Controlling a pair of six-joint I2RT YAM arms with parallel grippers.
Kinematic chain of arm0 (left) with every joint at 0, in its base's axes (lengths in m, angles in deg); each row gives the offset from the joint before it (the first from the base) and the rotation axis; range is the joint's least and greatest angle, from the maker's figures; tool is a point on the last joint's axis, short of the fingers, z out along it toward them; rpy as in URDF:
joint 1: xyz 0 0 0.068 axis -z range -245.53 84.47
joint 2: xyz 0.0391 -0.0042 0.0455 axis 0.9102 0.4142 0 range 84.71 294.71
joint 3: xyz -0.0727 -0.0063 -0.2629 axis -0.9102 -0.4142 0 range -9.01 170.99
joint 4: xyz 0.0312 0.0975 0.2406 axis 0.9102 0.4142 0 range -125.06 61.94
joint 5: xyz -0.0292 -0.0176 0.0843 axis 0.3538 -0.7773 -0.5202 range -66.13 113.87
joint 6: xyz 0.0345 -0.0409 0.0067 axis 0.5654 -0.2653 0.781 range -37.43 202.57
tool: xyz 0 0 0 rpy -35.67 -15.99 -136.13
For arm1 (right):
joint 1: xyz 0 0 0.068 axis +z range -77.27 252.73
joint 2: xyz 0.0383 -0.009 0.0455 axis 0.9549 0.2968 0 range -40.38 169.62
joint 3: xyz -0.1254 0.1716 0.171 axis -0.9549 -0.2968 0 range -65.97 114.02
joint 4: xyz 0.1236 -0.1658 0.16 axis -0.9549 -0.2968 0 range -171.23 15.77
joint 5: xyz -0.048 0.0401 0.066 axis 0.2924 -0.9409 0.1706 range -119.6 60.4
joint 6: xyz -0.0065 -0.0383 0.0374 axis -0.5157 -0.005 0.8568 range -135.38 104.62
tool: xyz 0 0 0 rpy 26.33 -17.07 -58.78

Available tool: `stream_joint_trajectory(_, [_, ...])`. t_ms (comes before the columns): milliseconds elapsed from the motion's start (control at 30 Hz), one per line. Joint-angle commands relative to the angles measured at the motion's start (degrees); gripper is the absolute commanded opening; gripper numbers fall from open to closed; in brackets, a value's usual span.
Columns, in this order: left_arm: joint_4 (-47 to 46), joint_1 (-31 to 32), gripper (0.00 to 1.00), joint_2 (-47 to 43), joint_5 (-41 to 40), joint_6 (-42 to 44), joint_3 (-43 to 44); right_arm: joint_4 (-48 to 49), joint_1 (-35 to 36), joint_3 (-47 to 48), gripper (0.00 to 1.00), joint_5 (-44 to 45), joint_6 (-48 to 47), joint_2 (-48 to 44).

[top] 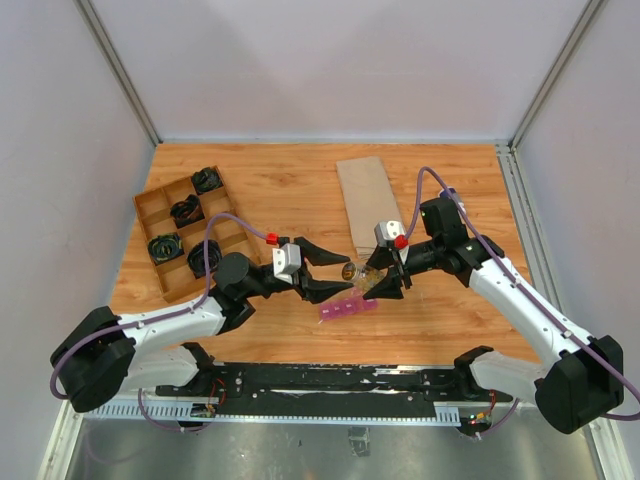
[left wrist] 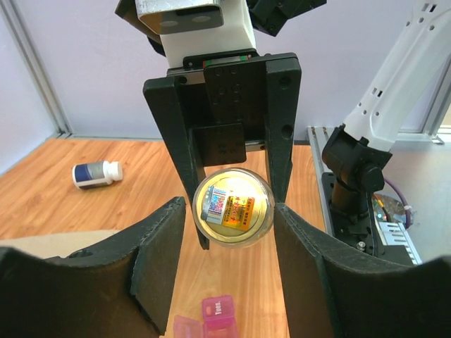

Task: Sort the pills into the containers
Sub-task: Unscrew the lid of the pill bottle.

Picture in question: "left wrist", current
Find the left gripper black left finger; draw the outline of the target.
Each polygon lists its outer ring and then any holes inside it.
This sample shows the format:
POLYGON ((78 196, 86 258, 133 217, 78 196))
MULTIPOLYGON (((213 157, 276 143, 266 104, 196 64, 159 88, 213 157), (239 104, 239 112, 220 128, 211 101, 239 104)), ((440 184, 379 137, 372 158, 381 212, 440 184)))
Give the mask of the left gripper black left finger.
POLYGON ((160 337, 185 226, 181 196, 61 258, 1 248, 2 337, 160 337))

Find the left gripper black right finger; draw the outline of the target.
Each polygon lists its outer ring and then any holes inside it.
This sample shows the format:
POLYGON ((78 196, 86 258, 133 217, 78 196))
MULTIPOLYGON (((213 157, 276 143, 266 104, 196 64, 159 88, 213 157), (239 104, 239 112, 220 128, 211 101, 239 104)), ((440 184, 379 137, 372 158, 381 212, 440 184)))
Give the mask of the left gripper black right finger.
POLYGON ((450 258, 408 267, 362 253, 285 204, 274 232, 291 337, 449 337, 450 258))

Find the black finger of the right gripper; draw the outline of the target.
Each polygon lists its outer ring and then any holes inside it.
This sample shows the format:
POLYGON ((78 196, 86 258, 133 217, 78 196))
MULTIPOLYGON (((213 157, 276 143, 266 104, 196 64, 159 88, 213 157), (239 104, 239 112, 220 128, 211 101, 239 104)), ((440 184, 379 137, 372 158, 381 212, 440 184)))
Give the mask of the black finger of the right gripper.
POLYGON ((148 79, 142 91, 185 188, 190 206, 194 207, 195 192, 206 173, 192 130, 185 118, 176 79, 148 79))
POLYGON ((292 172, 292 148, 302 69, 294 53, 266 62, 266 172, 278 203, 286 200, 292 172))

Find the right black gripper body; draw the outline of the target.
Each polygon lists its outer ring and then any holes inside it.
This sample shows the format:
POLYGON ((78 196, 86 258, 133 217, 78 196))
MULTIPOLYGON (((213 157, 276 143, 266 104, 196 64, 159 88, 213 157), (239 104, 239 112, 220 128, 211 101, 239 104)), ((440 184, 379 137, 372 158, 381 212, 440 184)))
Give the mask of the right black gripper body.
POLYGON ((256 52, 189 56, 169 68, 202 165, 244 163, 264 140, 264 71, 256 52))

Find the pink weekly pill organizer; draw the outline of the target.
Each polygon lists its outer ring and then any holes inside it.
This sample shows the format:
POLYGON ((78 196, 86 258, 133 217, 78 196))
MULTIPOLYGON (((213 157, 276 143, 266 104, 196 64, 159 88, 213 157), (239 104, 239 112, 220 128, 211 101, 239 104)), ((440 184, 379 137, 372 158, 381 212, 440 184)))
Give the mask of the pink weekly pill organizer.
POLYGON ((231 295, 202 300, 202 322, 176 315, 173 336, 181 338, 238 338, 235 306, 231 295))

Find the white capped pill bottle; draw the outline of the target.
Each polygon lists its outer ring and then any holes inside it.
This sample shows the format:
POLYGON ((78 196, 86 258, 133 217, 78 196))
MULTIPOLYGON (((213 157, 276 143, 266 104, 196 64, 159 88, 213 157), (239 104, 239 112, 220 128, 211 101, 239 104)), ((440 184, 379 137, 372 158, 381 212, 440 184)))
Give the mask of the white capped pill bottle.
POLYGON ((77 164, 72 169, 72 179, 78 189, 105 187, 121 181, 123 169, 118 161, 77 164))

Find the clear bottle yellow capsules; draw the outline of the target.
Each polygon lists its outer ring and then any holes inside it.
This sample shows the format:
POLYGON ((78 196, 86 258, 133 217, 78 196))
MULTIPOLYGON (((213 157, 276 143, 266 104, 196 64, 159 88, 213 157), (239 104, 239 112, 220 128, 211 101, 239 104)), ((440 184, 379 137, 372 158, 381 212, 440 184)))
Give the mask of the clear bottle yellow capsules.
POLYGON ((224 168, 202 180, 192 200, 197 229, 211 242, 235 248, 257 243, 273 227, 276 200, 265 179, 224 168))

